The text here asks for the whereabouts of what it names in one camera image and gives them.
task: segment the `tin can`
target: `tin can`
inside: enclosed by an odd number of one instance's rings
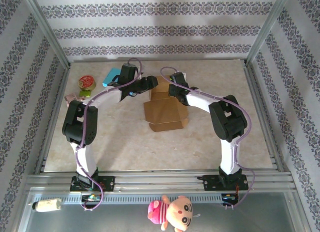
[[[96,87],[96,82],[92,76],[86,75],[79,79],[78,86],[81,91],[92,91]]]

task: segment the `beige floor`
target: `beige floor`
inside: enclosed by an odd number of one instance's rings
[[[111,68],[123,62],[73,63],[65,95],[79,93],[77,80],[82,75],[94,76],[96,95],[103,89],[102,81]],[[272,167],[258,116],[239,60],[145,61],[145,75],[159,75],[163,66],[186,72],[189,86],[218,96],[234,95],[252,119],[252,131],[240,147],[240,162],[251,168]],[[148,93],[127,97],[113,109],[99,111],[98,132],[93,142],[94,157],[101,171],[216,169],[221,161],[221,145],[215,135],[209,113],[189,107],[186,128],[153,132],[145,121],[143,103]],[[73,151],[62,135],[67,112],[63,101],[49,150],[45,171],[75,171]]]

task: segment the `patterned wallpaper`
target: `patterned wallpaper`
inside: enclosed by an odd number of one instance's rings
[[[0,0],[0,232],[35,171],[64,68],[24,0]]]
[[[312,231],[320,231],[320,0],[288,0],[251,67]]]
[[[246,58],[275,0],[37,0],[70,61]]]

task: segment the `blue object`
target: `blue object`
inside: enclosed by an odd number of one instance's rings
[[[103,80],[103,83],[102,83],[102,86],[106,87],[108,86],[108,84],[110,82],[112,82],[112,79],[117,76],[117,75],[120,75],[121,73],[121,69],[118,69],[118,68],[112,68],[109,72],[109,74],[106,76],[106,78]]]

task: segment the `stuffed doll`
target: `stuffed doll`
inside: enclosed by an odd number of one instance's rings
[[[168,222],[174,227],[175,232],[186,231],[193,217],[191,201],[185,196],[178,196],[170,202],[167,196],[162,196],[162,201],[152,201],[148,208],[148,219],[154,224],[161,224],[165,231]]]

